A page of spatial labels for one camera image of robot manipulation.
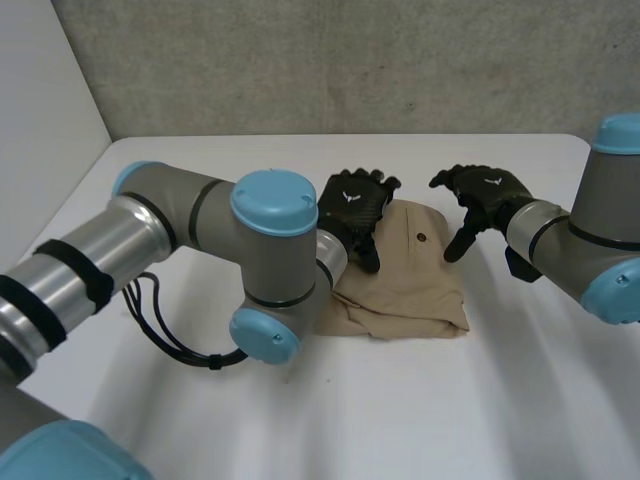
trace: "black cable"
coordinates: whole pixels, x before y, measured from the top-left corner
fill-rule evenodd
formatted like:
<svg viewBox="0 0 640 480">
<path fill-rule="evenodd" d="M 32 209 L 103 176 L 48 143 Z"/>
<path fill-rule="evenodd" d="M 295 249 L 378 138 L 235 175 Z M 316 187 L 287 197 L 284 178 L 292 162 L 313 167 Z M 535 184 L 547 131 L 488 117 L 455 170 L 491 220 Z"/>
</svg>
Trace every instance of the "black cable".
<svg viewBox="0 0 640 480">
<path fill-rule="evenodd" d="M 142 287 L 138 280 L 140 278 L 146 278 L 153 282 L 153 312 L 160 328 L 173 345 L 158 335 L 142 314 Z M 122 289 L 122 295 L 124 296 L 124 301 L 127 304 L 127 308 L 129 309 L 131 316 L 140 326 L 142 332 L 156 345 L 156 347 L 174 360 L 192 367 L 206 367 L 209 370 L 220 370 L 223 367 L 240 363 L 247 358 L 247 354 L 240 349 L 226 355 L 203 355 L 190 349 L 178 340 L 176 336 L 171 333 L 171 330 L 169 330 L 164 318 L 162 318 L 162 313 L 160 312 L 160 280 L 153 273 L 143 272 L 138 275 L 133 282 Z"/>
</svg>

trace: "folded khaki pants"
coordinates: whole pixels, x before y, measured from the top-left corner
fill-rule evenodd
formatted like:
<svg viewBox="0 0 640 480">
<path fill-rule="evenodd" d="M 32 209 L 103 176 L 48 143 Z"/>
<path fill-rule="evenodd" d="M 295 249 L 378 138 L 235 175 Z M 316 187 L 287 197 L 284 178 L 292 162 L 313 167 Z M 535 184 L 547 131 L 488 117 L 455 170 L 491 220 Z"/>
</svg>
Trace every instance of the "folded khaki pants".
<svg viewBox="0 0 640 480">
<path fill-rule="evenodd" d="M 442 257 L 449 232 L 440 212 L 394 200 L 374 238 L 380 271 L 368 274 L 350 263 L 316 333 L 452 338 L 469 331 L 462 285 Z"/>
</svg>

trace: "white wall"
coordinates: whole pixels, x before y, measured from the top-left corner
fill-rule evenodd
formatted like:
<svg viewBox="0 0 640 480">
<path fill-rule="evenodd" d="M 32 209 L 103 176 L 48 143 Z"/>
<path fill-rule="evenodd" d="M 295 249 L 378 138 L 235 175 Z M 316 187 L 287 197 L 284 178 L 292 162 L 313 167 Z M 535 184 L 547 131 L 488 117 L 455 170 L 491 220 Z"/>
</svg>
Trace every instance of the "white wall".
<svg viewBox="0 0 640 480">
<path fill-rule="evenodd" d="M 111 143 L 48 0 L 0 0 L 0 270 Z"/>
</svg>

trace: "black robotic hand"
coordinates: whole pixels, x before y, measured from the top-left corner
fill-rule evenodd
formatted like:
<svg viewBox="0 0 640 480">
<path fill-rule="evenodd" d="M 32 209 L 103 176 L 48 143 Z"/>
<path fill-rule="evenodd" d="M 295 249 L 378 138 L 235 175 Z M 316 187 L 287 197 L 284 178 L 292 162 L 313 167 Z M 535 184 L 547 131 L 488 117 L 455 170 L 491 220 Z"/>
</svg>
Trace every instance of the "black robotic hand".
<svg viewBox="0 0 640 480">
<path fill-rule="evenodd" d="M 476 235 L 489 228 L 507 233 L 513 215 L 524 205 L 535 201 L 527 188 L 511 172 L 486 166 L 456 165 L 442 170 L 429 182 L 431 188 L 444 185 L 468 209 L 463 226 L 444 252 L 447 262 L 457 262 L 471 247 Z M 540 273 L 511 247 L 505 252 L 513 276 L 533 282 Z"/>
<path fill-rule="evenodd" d="M 395 177 L 382 183 L 383 179 L 380 170 L 343 170 L 329 178 L 318 202 L 318 228 L 335 235 L 350 255 L 357 253 L 362 268 L 369 273 L 380 270 L 371 235 L 394 190 L 401 185 Z"/>
</svg>

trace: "black strap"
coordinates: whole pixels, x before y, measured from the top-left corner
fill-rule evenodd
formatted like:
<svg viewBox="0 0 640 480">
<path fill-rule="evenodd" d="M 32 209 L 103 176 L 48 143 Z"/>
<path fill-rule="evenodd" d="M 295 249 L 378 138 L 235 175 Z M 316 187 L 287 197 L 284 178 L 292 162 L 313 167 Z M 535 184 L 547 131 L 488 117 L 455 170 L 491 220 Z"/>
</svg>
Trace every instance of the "black strap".
<svg viewBox="0 0 640 480">
<path fill-rule="evenodd" d="M 31 320 L 49 345 L 49 351 L 67 339 L 67 332 L 64 331 L 56 314 L 35 293 L 13 278 L 0 275 L 0 297 Z"/>
<path fill-rule="evenodd" d="M 13 344 L 0 334 L 0 358 L 11 369 L 17 380 L 21 382 L 33 373 L 33 368 L 24 358 L 22 353 Z"/>
<path fill-rule="evenodd" d="M 73 270 L 84 282 L 87 288 L 87 298 L 96 304 L 94 314 L 102 310 L 111 300 L 115 285 L 113 278 L 111 275 L 101 272 L 76 247 L 61 240 L 49 240 L 36 248 L 33 253 L 42 253 L 53 257 Z"/>
</svg>

